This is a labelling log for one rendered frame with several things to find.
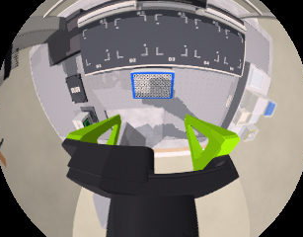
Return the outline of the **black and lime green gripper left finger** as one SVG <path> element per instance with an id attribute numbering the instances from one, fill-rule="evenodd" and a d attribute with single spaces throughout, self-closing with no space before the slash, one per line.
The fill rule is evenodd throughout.
<path id="1" fill-rule="evenodd" d="M 67 135 L 66 138 L 77 139 L 83 142 L 98 143 L 98 138 L 113 126 L 114 128 L 107 144 L 116 145 L 121 126 L 120 115 L 116 115 L 111 118 L 107 118 L 100 122 L 72 131 Z"/>

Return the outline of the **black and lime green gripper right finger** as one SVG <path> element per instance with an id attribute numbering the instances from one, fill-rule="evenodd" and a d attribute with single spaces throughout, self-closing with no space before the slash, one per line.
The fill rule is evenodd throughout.
<path id="1" fill-rule="evenodd" d="M 208 138 L 204 150 L 197 141 L 192 126 Z M 240 141 L 237 133 L 190 115 L 186 115 L 185 127 L 194 171 L 202 170 L 214 157 L 229 154 Z"/>

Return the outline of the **white flat cover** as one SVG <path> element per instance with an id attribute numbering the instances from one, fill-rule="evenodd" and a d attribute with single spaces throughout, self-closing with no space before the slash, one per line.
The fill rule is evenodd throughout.
<path id="1" fill-rule="evenodd" d="M 260 115 L 253 115 L 251 121 L 249 123 L 252 123 L 252 122 L 257 122 L 258 119 L 259 119 Z"/>
<path id="2" fill-rule="evenodd" d="M 264 80 L 265 80 L 265 76 L 261 72 L 259 72 L 255 68 L 253 68 L 253 72 L 252 72 L 252 76 L 251 76 L 249 86 L 261 90 L 262 86 L 263 86 L 263 83 L 264 83 Z"/>

